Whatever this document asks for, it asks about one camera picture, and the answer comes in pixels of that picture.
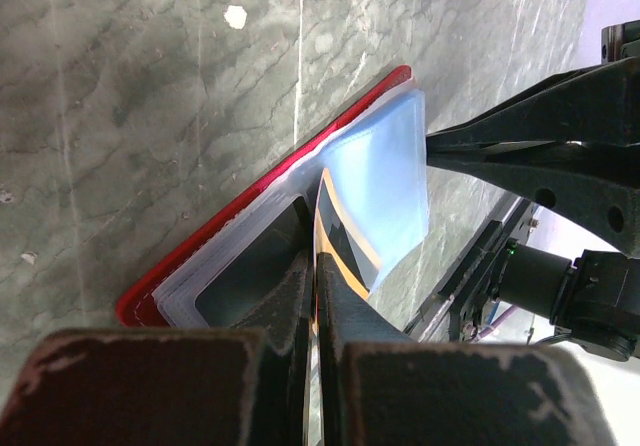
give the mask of gray marble table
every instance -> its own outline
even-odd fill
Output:
[[[570,68],[584,6],[0,0],[0,404],[39,338],[115,325],[123,291],[381,71],[413,67],[431,130],[462,122]],[[371,298],[397,326],[500,195],[428,185],[428,238]]]

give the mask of black cylinder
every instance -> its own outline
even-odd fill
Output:
[[[491,288],[501,300],[549,318],[569,268],[566,258],[512,243],[498,255]]]

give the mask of gray countertop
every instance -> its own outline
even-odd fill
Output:
[[[453,125],[569,69],[584,6],[0,0],[0,404],[40,337],[115,325],[128,287],[381,72],[411,65],[429,129]],[[371,298],[397,326],[500,195],[428,187],[426,241]]]

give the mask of screw hole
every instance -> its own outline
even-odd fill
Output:
[[[556,195],[553,194],[553,191],[550,189],[539,189],[536,191],[535,201],[540,206],[544,206],[547,209],[553,209],[556,205]]]
[[[616,233],[621,233],[624,229],[624,216],[622,215],[622,211],[617,206],[612,206],[609,208],[609,213],[607,213],[607,219],[609,220],[609,226]]]

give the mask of red tray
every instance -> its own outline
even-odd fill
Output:
[[[158,311],[153,299],[152,293],[155,289],[220,231],[227,222],[251,204],[274,179],[287,171],[293,163],[313,151],[313,149],[331,133],[351,123],[351,121],[371,106],[383,93],[410,79],[411,74],[411,68],[409,66],[398,66],[391,74],[376,84],[349,109],[318,133],[317,136],[287,156],[281,163],[249,186],[242,194],[189,236],[180,246],[165,256],[162,261],[140,278],[140,280],[118,300],[116,316],[120,322],[125,326],[168,326],[168,323]]]

